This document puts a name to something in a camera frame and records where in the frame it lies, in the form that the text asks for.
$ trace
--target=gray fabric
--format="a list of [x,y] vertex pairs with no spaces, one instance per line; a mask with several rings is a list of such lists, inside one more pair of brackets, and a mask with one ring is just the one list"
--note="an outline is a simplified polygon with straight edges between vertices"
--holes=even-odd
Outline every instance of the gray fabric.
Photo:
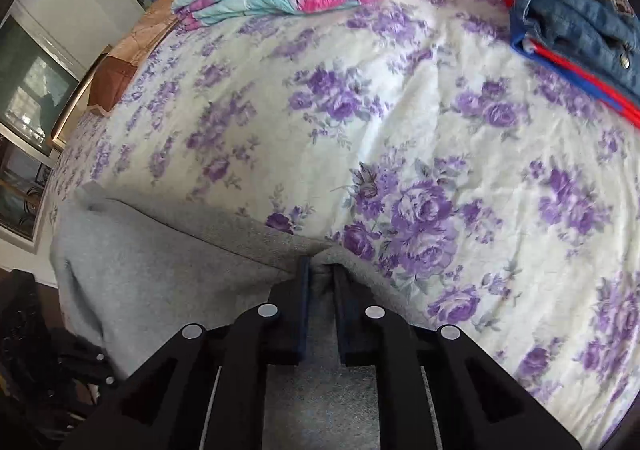
[[307,357],[269,370],[263,448],[378,448],[375,373],[340,366],[326,266],[346,267],[409,322],[424,318],[351,252],[194,202],[107,196],[90,183],[60,209],[51,261],[68,328],[127,376],[183,325],[226,325],[263,302],[301,255],[313,255],[314,271]]

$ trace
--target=window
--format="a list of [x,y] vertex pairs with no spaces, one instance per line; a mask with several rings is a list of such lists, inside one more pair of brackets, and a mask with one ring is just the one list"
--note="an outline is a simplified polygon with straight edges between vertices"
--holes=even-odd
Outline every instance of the window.
[[0,122],[49,156],[47,137],[78,81],[10,16],[0,28]]

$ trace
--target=bed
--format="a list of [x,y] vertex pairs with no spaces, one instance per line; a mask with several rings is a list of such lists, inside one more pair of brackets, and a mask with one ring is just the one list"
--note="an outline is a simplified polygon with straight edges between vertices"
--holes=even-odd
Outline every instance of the bed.
[[174,31],[47,193],[224,207],[370,261],[595,450],[640,389],[636,130],[510,50],[501,0]]

